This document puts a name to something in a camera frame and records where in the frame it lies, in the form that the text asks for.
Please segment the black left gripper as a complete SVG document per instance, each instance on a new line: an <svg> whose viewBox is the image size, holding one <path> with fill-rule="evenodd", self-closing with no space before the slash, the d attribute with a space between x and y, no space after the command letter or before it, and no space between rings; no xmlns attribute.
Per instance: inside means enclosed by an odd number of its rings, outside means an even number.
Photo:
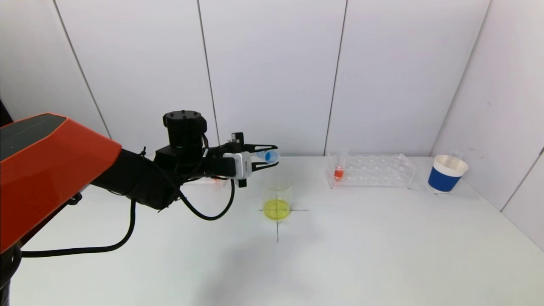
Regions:
<svg viewBox="0 0 544 306"><path fill-rule="evenodd" d="M231 139L224 145L210 149L209 174L219 180L233 180L239 188L247 187L247 154L277 150L276 145L245 144L243 132L231 134ZM279 162L252 162L251 171L272 168Z"/></svg>

